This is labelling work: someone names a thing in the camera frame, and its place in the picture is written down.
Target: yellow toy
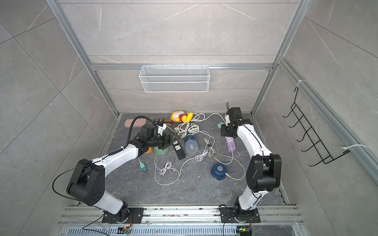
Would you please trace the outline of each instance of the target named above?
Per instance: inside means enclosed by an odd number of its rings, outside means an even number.
[[[186,113],[185,111],[175,111],[170,116],[170,119],[175,122],[189,123],[193,118],[193,113]]]

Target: work surface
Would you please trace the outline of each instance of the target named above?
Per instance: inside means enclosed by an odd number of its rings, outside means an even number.
[[[129,129],[124,126],[126,119],[133,119],[138,115],[144,115],[154,120],[157,118],[168,119],[171,114],[140,114],[140,113],[126,113],[122,115],[121,121],[118,124],[116,132],[111,140],[108,151],[118,149],[124,145],[127,140]],[[249,118],[250,114],[243,114],[244,117]],[[226,141],[224,137],[220,136],[220,130],[217,127],[217,123],[222,119],[218,115],[213,115],[206,121],[197,122],[200,130],[207,131],[211,136],[215,138],[214,148],[218,153],[231,156],[231,153],[227,152]],[[133,138],[140,128],[133,128],[131,138]],[[198,141],[199,152],[202,153],[205,142],[203,140],[206,135],[195,134]],[[184,140],[180,139],[180,144],[185,150]],[[243,164],[247,169],[250,157],[243,142],[240,138],[235,139],[236,150],[234,152],[234,158]],[[143,204],[233,204],[237,197],[239,197],[247,186],[245,177],[243,180],[233,180],[226,177],[223,180],[216,180],[211,176],[211,167],[217,163],[214,158],[206,156],[201,162],[197,162],[194,159],[188,161],[183,166],[181,176],[177,182],[168,186],[161,186],[156,183],[154,177],[154,159],[155,152],[149,154],[143,154],[140,157],[147,169],[147,173],[143,173],[139,167],[138,159],[126,162],[113,172],[111,172],[105,180],[105,188],[108,192],[118,197],[119,199],[127,202],[129,205],[143,205]],[[157,155],[157,166],[161,169],[168,161],[172,162],[172,167],[180,170],[182,164],[193,156],[186,156],[185,159],[179,160],[176,152],[173,150],[173,146],[169,147],[166,154]],[[228,163],[231,158],[222,157],[216,155],[217,159]],[[229,165],[226,165],[227,173],[234,178],[241,178],[244,174],[243,168],[235,160]],[[167,170],[167,173],[162,176],[159,174],[159,170],[156,170],[156,179],[161,184],[169,184],[173,182],[178,173],[174,170]],[[278,189],[268,193],[260,201],[260,205],[283,205],[283,199]]]

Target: robotic arm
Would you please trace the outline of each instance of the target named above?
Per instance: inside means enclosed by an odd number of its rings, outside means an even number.
[[[128,217],[127,203],[105,190],[105,177],[124,163],[141,156],[150,147],[167,148],[175,141],[175,136],[163,133],[166,127],[163,123],[145,124],[126,147],[122,146],[101,158],[80,160],[67,186],[67,193],[88,206],[105,210],[113,220],[124,222]]]
[[[261,142],[251,120],[242,117],[240,108],[230,108],[226,121],[227,124],[221,127],[221,135],[240,137],[251,157],[246,172],[248,186],[234,204],[235,216],[248,215],[265,194],[279,187],[281,158],[273,155]],[[127,203],[105,190],[105,177],[124,163],[141,156],[150,147],[165,149],[176,141],[174,135],[163,133],[165,128],[163,123],[145,124],[125,147],[104,157],[80,160],[67,186],[67,193],[88,206],[105,210],[114,221],[125,222],[129,214]]]
[[[265,194],[280,186],[282,160],[266,148],[239,107],[228,110],[226,122],[221,126],[221,136],[240,137],[251,157],[246,172],[247,187],[234,204],[236,216],[248,215]]]

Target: ventilation grille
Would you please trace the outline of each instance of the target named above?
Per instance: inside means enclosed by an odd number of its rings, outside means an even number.
[[[111,226],[109,231],[105,231],[102,227],[92,226],[87,227],[91,230],[97,230],[107,233],[111,236],[119,236],[122,234],[117,226]],[[224,233],[227,236],[236,235],[236,226],[226,225]],[[91,235],[104,235],[100,232],[94,232],[90,230],[83,230],[78,226],[70,226],[66,236],[91,236]],[[130,236],[171,236],[171,235],[206,235],[217,236],[223,235],[222,226],[133,226]]]
[[[143,66],[139,74],[144,91],[207,92],[210,70],[208,66]]]

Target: clear blue jar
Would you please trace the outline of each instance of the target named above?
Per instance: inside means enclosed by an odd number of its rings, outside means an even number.
[[[188,155],[193,155],[198,152],[198,142],[194,135],[189,134],[185,137],[185,149]]]

